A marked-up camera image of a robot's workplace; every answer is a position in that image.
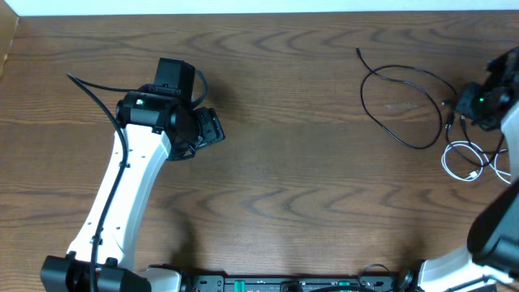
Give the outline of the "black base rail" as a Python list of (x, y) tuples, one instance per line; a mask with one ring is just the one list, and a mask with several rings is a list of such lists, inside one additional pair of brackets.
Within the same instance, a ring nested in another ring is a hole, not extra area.
[(397, 278), (391, 274), (365, 274), (346, 277), (225, 277), (222, 275), (182, 275), (179, 287), (157, 291), (179, 292), (310, 292), (397, 291)]

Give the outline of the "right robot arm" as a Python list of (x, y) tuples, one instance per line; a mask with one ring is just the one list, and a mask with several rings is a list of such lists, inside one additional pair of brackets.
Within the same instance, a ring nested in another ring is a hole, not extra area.
[(453, 113), (483, 131), (499, 131), (492, 153), (480, 154), (506, 188), (474, 220), (465, 245), (424, 260), (397, 281), (397, 291), (518, 289), (518, 49), (491, 60), (487, 78), (468, 83)]

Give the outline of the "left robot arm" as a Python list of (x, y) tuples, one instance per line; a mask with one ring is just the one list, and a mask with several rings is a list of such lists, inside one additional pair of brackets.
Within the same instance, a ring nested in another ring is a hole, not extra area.
[(111, 113), (114, 146), (86, 221), (63, 257), (47, 256), (41, 282), (47, 291), (182, 291), (180, 272), (166, 265), (134, 273), (140, 223), (152, 186), (166, 161), (191, 159), (225, 138), (214, 109), (192, 97), (202, 72), (161, 58), (155, 79), (124, 98)]

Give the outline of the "cardboard box wall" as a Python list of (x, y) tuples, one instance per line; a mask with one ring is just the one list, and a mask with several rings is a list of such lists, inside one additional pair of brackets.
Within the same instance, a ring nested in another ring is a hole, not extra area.
[(6, 61), (13, 44), (17, 28), (19, 26), (19, 16), (13, 9), (1, 0), (0, 6), (0, 75), (3, 75)]

